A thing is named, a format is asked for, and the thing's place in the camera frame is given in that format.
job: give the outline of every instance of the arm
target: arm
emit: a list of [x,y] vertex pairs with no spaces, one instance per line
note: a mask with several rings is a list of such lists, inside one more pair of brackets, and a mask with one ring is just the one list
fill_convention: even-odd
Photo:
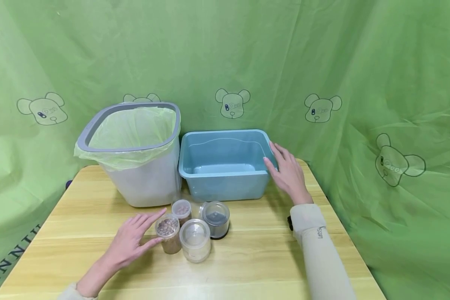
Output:
[[327,232],[320,208],[305,186],[303,170],[287,149],[270,142],[279,170],[264,157],[276,185],[292,199],[290,210],[295,238],[303,251],[313,300],[355,300],[355,293],[338,252]]
[[166,209],[155,214],[138,214],[129,218],[118,229],[105,254],[98,259],[77,284],[71,284],[58,296],[58,300],[96,300],[105,284],[122,268],[130,265],[162,239],[156,237],[140,245],[140,240],[150,226]]
[[290,210],[295,237],[305,260],[313,300],[355,300],[342,260],[328,234],[325,219],[315,204]]

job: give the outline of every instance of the white trash can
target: white trash can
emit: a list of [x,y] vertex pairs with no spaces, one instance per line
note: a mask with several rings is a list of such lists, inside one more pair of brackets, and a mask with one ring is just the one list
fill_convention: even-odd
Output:
[[98,162],[129,205],[168,205],[180,199],[179,133],[175,104],[121,103],[93,117],[74,155]]

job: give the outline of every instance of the plastic bag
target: plastic bag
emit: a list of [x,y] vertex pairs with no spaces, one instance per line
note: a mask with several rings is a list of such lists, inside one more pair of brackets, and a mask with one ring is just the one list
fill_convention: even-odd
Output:
[[169,152],[180,133],[180,124],[175,138],[158,148],[123,151],[127,148],[146,147],[164,143],[175,129],[177,113],[169,108],[139,107],[134,110],[117,111],[99,125],[89,146],[96,149],[118,149],[121,152],[87,152],[75,144],[74,155],[95,160],[109,171],[137,168]]

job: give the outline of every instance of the green backdrop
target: green backdrop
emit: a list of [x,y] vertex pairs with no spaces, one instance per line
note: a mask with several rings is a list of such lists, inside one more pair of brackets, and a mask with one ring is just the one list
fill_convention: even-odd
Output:
[[134,98],[264,129],[388,299],[450,299],[450,0],[0,0],[0,285],[90,164],[83,127]]

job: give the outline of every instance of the gray trash can rim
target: gray trash can rim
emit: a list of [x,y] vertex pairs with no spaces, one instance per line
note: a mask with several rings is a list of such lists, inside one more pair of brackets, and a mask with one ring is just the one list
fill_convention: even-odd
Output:
[[[141,146],[141,147],[133,147],[133,148],[114,148],[114,149],[98,149],[98,148],[92,148],[89,146],[90,140],[92,139],[93,134],[95,134],[96,130],[100,126],[100,124],[106,119],[106,117],[110,116],[113,113],[116,113],[117,111],[122,110],[134,110],[136,108],[142,108],[142,107],[158,107],[158,108],[169,108],[171,110],[175,111],[175,114],[177,115],[177,118],[175,119],[175,127],[173,129],[173,132],[171,136],[166,139],[163,143],[159,143],[156,145],[147,145],[147,146]],[[77,146],[82,149],[83,151],[87,152],[131,152],[131,151],[142,151],[142,150],[148,150],[153,148],[159,148],[163,145],[166,145],[170,142],[172,142],[173,139],[178,135],[178,131],[180,130],[180,110],[178,109],[178,106],[169,103],[169,102],[150,102],[150,103],[120,103],[115,104],[110,107],[106,107],[103,110],[100,110],[98,114],[96,114],[92,120],[85,126],[82,133],[80,134],[78,140],[77,140]]]

